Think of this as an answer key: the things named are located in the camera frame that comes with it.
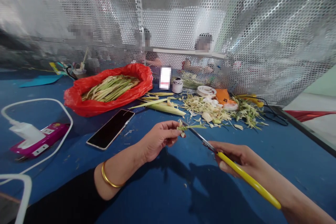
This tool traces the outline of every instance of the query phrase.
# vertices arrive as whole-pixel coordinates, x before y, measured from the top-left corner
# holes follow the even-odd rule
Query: smartphone
[[[110,146],[110,144],[117,138],[117,136],[125,128],[125,126],[133,116],[134,112],[120,110],[88,141],[86,141],[86,143],[105,151]]]

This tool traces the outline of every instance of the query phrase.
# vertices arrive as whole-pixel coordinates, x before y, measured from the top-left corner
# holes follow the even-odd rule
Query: yellow scissors handle
[[[249,183],[261,196],[268,200],[277,209],[281,209],[279,201],[273,197],[264,187],[262,187],[254,178],[248,175],[243,169],[236,165],[231,159],[225,156],[222,152],[218,152],[219,156],[225,163],[227,163],[236,173],[238,173],[247,183]]]

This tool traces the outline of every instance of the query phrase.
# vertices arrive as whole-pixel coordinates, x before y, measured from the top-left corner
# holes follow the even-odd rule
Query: charging cable
[[[15,224],[22,224],[26,215],[30,193],[32,191],[32,180],[28,175],[23,174],[0,174],[0,179],[17,179],[23,181],[24,189],[22,200],[15,220]]]
[[[44,161],[46,161],[46,160],[48,160],[49,158],[51,158],[52,156],[54,156],[54,155],[58,152],[58,150],[60,149],[60,147],[62,146],[64,140],[66,139],[67,135],[69,134],[69,132],[70,132],[70,130],[71,130],[73,124],[74,124],[72,117],[70,116],[70,114],[68,113],[68,111],[66,110],[66,108],[63,106],[63,104],[62,104],[60,101],[55,100],[55,99],[51,99],[51,98],[40,98],[40,99],[33,99],[33,100],[26,100],[26,101],[19,101],[19,102],[16,102],[16,103],[13,103],[13,104],[10,104],[10,105],[7,105],[6,107],[4,107],[4,108],[1,110],[1,114],[2,114],[2,116],[5,117],[5,118],[6,118],[12,125],[19,125],[20,122],[15,121],[14,119],[10,118],[10,117],[5,113],[6,109],[8,109],[8,108],[10,108],[10,107],[12,107],[12,106],[15,106],[15,105],[19,105],[19,104],[23,104],[23,103],[28,103],[28,102],[36,102],[36,101],[39,101],[39,100],[51,100],[51,101],[57,102],[57,103],[62,107],[62,109],[64,110],[64,112],[66,113],[66,115],[69,117],[69,119],[70,119],[70,127],[69,127],[68,131],[66,132],[66,134],[64,135],[63,139],[61,140],[61,142],[59,143],[58,147],[56,148],[56,150],[54,150],[53,153],[51,153],[48,157],[46,157],[45,159],[41,160],[40,162],[37,162],[36,164],[32,165],[31,167],[27,168],[26,170],[20,172],[19,174],[24,174],[24,173],[26,173],[27,171],[33,169],[34,167],[36,167],[36,166],[42,164]],[[0,182],[0,186],[6,184],[7,182],[9,182],[9,181],[11,181],[11,180],[12,180],[12,179],[9,178],[9,179],[7,179],[7,180],[5,180],[5,181]]]

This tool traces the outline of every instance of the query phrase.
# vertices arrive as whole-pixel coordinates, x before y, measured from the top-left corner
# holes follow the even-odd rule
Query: gold bangle
[[[125,183],[124,184],[122,184],[122,185],[115,185],[115,184],[113,184],[107,177],[106,177],[106,174],[105,174],[105,163],[106,163],[106,161],[103,163],[103,165],[101,166],[101,174],[102,174],[102,176],[103,176],[103,178],[104,178],[104,180],[105,180],[105,182],[106,183],[108,183],[110,186],[112,186],[112,187],[114,187],[114,188],[120,188],[120,187],[123,187],[124,185],[125,185]]]

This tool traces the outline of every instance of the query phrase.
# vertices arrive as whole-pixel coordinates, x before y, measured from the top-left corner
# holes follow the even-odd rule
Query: perforated metal screen
[[[336,58],[336,0],[0,0],[0,10],[2,65],[45,69],[87,52],[90,74],[171,65],[185,87],[255,93],[279,106]],[[190,52],[204,50],[204,34],[217,57]]]

